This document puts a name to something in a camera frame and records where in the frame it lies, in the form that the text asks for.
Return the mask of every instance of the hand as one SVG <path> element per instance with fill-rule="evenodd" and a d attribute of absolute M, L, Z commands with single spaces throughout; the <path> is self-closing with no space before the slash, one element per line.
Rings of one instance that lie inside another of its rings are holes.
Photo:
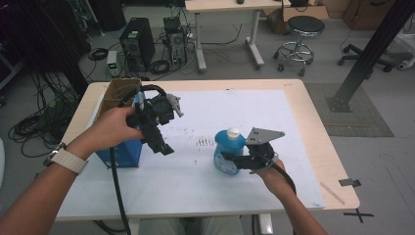
<path fill-rule="evenodd" d="M 281 160 L 277 160 L 275 164 L 285 170 L 284 163 Z M 295 196 L 293 189 L 288 184 L 287 180 L 276 169 L 270 167 L 257 174 L 263 179 L 266 188 L 280 200 L 284 197 Z"/>
<path fill-rule="evenodd" d="M 91 127 L 70 142 L 67 150 L 85 159 L 98 150 L 113 147 L 125 140 L 144 138 L 140 130 L 126 124 L 126 118 L 134 115 L 134 112 L 135 109 L 132 107 L 108 110 Z"/>

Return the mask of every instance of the gray mat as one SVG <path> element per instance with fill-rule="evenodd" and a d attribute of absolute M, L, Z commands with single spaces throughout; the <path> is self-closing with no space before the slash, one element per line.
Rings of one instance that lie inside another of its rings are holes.
<path fill-rule="evenodd" d="M 326 97 L 333 97 L 340 84 L 305 85 L 311 100 L 330 136 L 345 137 L 393 137 L 363 88 L 359 87 L 348 103 L 351 113 L 331 112 Z"/>

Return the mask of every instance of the blue bottle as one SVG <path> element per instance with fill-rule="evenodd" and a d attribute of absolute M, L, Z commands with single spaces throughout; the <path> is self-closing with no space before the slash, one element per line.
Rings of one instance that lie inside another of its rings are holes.
<path fill-rule="evenodd" d="M 241 135 L 238 128 L 231 127 L 221 130 L 214 136 L 217 146 L 214 151 L 213 163 L 218 169 L 228 174 L 237 174 L 239 170 L 231 161 L 223 159 L 221 152 L 233 154 L 235 156 L 244 155 L 245 138 Z"/>

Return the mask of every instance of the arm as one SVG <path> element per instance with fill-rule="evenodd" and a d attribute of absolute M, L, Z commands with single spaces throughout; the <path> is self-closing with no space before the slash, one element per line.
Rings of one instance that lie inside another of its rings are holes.
<path fill-rule="evenodd" d="M 67 151 L 86 160 L 98 150 L 143 138 L 141 131 L 126 125 L 126 117 L 133 114 L 133 108 L 109 110 L 71 141 Z M 47 234 L 75 178 L 71 170 L 51 164 L 0 217 L 0 234 Z"/>
<path fill-rule="evenodd" d="M 282 161 L 278 160 L 276 164 L 284 169 Z M 327 234 L 276 169 L 271 167 L 266 171 L 259 172 L 258 175 L 263 179 L 268 190 L 281 201 L 298 235 Z"/>

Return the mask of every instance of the watch strap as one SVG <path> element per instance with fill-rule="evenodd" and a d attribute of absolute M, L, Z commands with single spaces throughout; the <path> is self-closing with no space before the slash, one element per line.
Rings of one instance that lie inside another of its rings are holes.
<path fill-rule="evenodd" d="M 72 170 L 76 174 L 80 174 L 88 163 L 87 161 L 73 155 L 64 149 L 61 149 L 51 160 L 54 163 Z"/>

